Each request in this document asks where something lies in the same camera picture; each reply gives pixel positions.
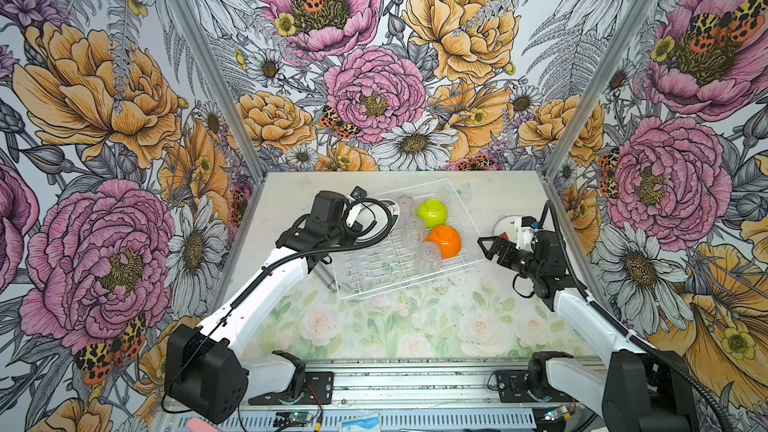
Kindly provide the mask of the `white plate with emblem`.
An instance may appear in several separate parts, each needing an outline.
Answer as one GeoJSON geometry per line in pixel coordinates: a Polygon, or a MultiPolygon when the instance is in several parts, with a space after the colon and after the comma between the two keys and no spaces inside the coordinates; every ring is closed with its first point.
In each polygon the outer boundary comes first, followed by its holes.
{"type": "Polygon", "coordinates": [[[356,242],[369,241],[383,232],[389,225],[396,226],[399,209],[392,199],[378,199],[381,205],[370,201],[364,202],[365,208],[357,217],[352,228],[356,242]]]}

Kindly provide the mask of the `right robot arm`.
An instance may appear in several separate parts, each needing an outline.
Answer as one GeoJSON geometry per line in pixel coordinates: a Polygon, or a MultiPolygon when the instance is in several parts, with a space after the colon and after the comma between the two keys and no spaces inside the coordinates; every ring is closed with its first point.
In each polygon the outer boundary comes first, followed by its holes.
{"type": "Polygon", "coordinates": [[[569,353],[536,352],[524,377],[497,373],[502,399],[570,399],[610,431],[698,430],[694,381],[681,358],[641,339],[589,295],[559,234],[536,229],[531,239],[489,236],[477,243],[486,259],[530,280],[534,296],[573,327],[603,365],[596,370],[569,353]]]}

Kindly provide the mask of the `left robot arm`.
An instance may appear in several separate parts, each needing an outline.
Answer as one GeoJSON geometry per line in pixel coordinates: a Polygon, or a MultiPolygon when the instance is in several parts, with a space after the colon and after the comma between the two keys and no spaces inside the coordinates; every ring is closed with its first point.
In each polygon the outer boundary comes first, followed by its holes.
{"type": "Polygon", "coordinates": [[[358,221],[366,206],[337,192],[320,191],[309,213],[276,240],[255,274],[195,326],[178,326],[166,349],[165,394],[185,411],[220,424],[246,399],[293,401],[306,387],[306,365],[275,351],[252,364],[244,354],[273,309],[333,252],[343,252],[376,227],[358,221]]]}

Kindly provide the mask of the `orange bowl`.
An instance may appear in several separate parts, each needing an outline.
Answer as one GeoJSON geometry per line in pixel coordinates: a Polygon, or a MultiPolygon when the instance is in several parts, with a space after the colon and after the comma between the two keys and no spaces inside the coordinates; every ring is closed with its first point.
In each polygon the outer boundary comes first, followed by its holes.
{"type": "Polygon", "coordinates": [[[456,257],[462,249],[462,239],[459,232],[450,225],[435,226],[428,234],[427,240],[435,243],[442,259],[456,257]]]}

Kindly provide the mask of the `grey metal cylinder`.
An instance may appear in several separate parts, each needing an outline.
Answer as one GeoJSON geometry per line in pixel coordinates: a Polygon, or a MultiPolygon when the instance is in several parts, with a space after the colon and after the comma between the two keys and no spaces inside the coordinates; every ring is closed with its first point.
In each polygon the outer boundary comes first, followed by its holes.
{"type": "Polygon", "coordinates": [[[330,291],[336,292],[338,290],[334,275],[330,272],[324,263],[318,263],[314,267],[313,273],[326,285],[330,291]]]}

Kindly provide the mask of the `clear glass near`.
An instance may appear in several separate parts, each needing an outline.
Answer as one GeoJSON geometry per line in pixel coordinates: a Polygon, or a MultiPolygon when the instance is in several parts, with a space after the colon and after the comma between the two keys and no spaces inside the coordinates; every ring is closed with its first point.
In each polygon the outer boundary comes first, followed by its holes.
{"type": "Polygon", "coordinates": [[[415,271],[421,275],[438,272],[441,268],[441,260],[440,247],[432,241],[424,241],[416,249],[415,271]]]}

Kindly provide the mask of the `clear glass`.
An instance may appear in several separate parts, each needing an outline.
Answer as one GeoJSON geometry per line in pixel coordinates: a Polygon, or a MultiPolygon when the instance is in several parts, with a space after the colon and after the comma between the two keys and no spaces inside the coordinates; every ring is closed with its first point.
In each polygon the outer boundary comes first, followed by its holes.
{"type": "Polygon", "coordinates": [[[407,248],[417,247],[425,241],[426,236],[424,221],[419,217],[412,217],[403,225],[401,243],[407,248]]]}
{"type": "Polygon", "coordinates": [[[405,223],[413,217],[415,199],[409,194],[400,194],[395,198],[399,209],[398,222],[405,223]]]}
{"type": "Polygon", "coordinates": [[[440,247],[432,241],[424,241],[416,249],[415,271],[421,275],[438,272],[441,268],[441,260],[440,247]]]}

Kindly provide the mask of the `lime green bowl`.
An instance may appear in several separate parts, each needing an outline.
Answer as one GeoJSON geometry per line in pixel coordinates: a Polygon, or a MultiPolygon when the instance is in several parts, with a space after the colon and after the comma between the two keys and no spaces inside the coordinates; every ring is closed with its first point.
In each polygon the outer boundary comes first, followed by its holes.
{"type": "Polygon", "coordinates": [[[427,229],[432,229],[447,223],[448,209],[439,199],[429,198],[418,206],[416,216],[427,229]]]}

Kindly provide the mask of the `clear glass middle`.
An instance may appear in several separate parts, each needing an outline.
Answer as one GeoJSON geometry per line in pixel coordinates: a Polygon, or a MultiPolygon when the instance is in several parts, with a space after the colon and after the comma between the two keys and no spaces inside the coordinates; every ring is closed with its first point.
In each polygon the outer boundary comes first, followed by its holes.
{"type": "Polygon", "coordinates": [[[407,248],[417,247],[425,241],[426,236],[424,221],[419,217],[412,217],[403,225],[401,243],[407,248]]]}

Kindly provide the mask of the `clear glass far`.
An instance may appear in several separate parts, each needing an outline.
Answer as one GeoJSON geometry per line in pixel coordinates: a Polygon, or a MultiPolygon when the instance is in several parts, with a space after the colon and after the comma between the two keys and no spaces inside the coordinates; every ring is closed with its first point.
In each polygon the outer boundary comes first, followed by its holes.
{"type": "Polygon", "coordinates": [[[398,222],[405,223],[413,217],[415,199],[409,194],[400,194],[395,198],[399,209],[398,222]]]}

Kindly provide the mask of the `small circuit board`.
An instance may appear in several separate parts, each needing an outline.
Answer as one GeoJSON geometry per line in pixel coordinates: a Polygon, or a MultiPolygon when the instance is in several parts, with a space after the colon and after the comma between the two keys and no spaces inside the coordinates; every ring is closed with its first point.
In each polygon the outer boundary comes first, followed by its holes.
{"type": "Polygon", "coordinates": [[[307,411],[278,411],[272,425],[276,428],[305,427],[313,425],[315,417],[307,411]]]}

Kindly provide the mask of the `pink object front edge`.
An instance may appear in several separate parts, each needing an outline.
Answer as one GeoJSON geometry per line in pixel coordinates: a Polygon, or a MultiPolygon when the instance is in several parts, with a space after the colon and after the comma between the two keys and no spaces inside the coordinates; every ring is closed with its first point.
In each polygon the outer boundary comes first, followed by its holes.
{"type": "Polygon", "coordinates": [[[186,425],[189,432],[220,432],[220,430],[201,418],[193,417],[186,425]]]}

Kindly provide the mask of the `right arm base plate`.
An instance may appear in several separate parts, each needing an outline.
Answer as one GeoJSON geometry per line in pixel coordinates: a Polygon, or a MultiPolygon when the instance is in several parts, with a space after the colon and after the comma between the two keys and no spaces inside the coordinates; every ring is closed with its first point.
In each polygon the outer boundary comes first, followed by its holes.
{"type": "Polygon", "coordinates": [[[497,392],[501,403],[571,403],[574,399],[560,391],[546,389],[534,391],[528,382],[528,372],[521,369],[497,370],[490,386],[497,392]]]}

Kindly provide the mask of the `aluminium frame rail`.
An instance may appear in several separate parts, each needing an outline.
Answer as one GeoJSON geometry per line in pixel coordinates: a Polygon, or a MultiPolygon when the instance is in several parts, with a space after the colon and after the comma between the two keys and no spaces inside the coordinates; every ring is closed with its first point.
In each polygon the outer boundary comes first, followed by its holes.
{"type": "Polygon", "coordinates": [[[214,424],[167,396],[159,431],[188,431],[198,417],[220,431],[339,431],[357,427],[381,431],[567,431],[606,427],[585,406],[571,403],[501,403],[490,386],[497,370],[527,371],[524,361],[384,361],[305,363],[306,372],[335,374],[330,405],[250,406],[214,424]],[[307,411],[313,425],[276,428],[278,411],[307,411]]]}

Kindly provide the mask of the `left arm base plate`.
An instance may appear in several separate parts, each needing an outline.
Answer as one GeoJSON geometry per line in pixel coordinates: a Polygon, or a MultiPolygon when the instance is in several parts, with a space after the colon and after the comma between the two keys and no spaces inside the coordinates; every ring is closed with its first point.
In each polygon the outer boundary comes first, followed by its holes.
{"type": "Polygon", "coordinates": [[[333,398],[335,374],[329,371],[305,373],[305,381],[296,397],[288,392],[263,394],[247,399],[250,406],[330,405],[333,398]]]}

